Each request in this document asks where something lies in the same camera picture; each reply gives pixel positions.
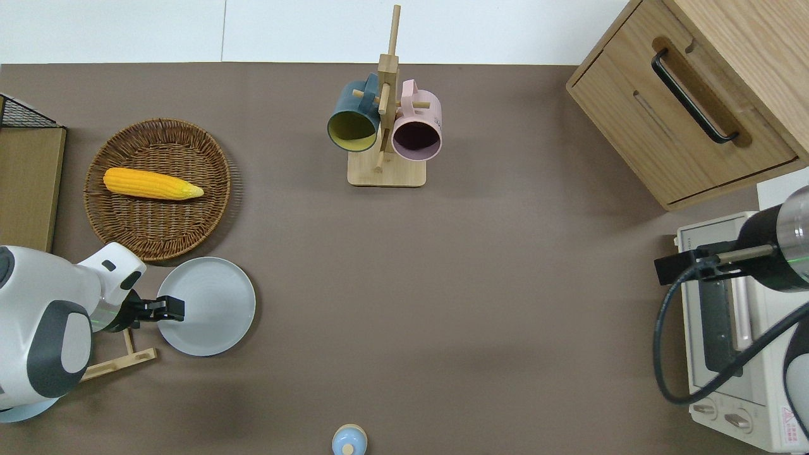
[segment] warning label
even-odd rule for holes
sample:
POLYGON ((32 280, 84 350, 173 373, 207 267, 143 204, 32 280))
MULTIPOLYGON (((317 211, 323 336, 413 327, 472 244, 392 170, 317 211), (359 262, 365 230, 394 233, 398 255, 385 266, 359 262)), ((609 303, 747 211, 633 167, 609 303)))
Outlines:
POLYGON ((781 406, 781 443, 784 445, 798 445, 798 435, 801 429, 795 414, 786 406, 781 406))

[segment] mug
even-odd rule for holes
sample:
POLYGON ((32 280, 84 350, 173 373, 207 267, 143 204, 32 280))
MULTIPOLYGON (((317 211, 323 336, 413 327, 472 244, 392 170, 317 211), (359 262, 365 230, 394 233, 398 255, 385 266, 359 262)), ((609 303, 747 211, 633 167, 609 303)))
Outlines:
POLYGON ((402 83, 401 108, 396 114, 391 145, 402 158, 425 161, 441 151, 441 101, 435 95, 419 90, 415 80, 406 80, 402 83), (414 108, 417 101, 427 101, 430 107, 414 108))
POLYGON ((326 125, 335 145, 347 151, 365 151, 374 145, 379 129, 379 105, 374 104, 374 98, 378 95, 376 73, 370 73, 364 82, 353 81, 343 87, 326 125), (362 98, 354 96, 354 90, 362 91, 362 98))

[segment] mug handle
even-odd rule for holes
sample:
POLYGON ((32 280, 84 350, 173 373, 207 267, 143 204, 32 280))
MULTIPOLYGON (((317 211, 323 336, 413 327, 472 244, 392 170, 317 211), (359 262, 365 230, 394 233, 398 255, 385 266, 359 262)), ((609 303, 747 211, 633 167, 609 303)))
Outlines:
POLYGON ((402 83, 402 113, 406 117, 413 117, 416 115, 416 109, 413 107, 413 96, 416 93, 418 93, 416 79, 408 79, 402 83))
POLYGON ((379 76, 376 73, 368 74, 365 80, 365 90, 362 92, 362 100, 359 102, 359 110, 369 113, 374 108, 374 98, 379 90, 379 76))

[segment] plate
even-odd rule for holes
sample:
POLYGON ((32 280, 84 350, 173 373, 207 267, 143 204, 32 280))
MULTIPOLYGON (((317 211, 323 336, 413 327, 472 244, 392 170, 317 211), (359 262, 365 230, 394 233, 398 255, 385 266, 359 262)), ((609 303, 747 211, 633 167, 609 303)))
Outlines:
POLYGON ((155 118, 128 126, 95 154, 84 181, 84 209, 105 244, 118 242, 145 262, 178 257, 210 236, 231 196, 231 170, 222 148, 199 126, 155 118), (104 173, 132 168, 175 176, 205 190, 184 201, 110 192, 104 173))
POLYGON ((184 321, 159 321, 157 326, 169 344, 188 355, 216 355, 232 348, 256 314, 250 278, 219 257, 180 264, 160 285, 158 296, 185 302, 184 321))
POLYGON ((0 412, 0 423, 14 423, 36 417, 50 409, 59 398, 51 398, 31 405, 15 406, 0 412))

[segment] drawer handle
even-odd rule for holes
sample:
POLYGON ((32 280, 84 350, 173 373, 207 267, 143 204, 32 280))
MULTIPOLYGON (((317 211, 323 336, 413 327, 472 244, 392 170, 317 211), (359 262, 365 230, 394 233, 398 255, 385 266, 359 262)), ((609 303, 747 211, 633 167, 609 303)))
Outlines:
POLYGON ((708 137, 711 138, 717 144, 723 144, 725 142, 731 141, 734 138, 739 136, 739 132, 736 131, 731 133, 730 136, 725 136, 724 134, 720 133, 719 130, 716 129, 714 124, 708 120, 708 117, 697 107, 696 104, 691 100, 691 97, 688 96, 688 93, 683 90, 682 87, 674 80, 671 74, 663 67, 663 63, 660 61, 664 55, 668 52, 667 48, 663 48, 657 55, 654 56, 652 59, 652 70, 654 73, 658 75, 660 80, 666 84, 668 90, 674 95, 674 97, 683 105, 685 110, 691 114, 691 117, 697 124, 705 131, 705 134, 708 134, 708 137))

